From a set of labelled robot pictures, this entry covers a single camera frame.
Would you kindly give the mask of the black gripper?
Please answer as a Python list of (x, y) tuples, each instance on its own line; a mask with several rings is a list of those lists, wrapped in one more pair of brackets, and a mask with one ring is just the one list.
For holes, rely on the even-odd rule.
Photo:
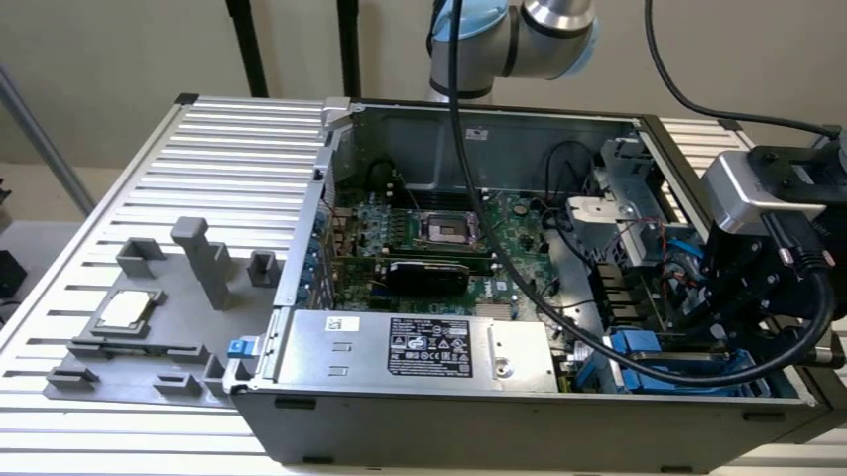
[(712, 226), (698, 322), (720, 324), (729, 345), (762, 360), (801, 346), (796, 361), (832, 361), (821, 346), (834, 318), (832, 259), (806, 218), (764, 217), (761, 225), (762, 235)]

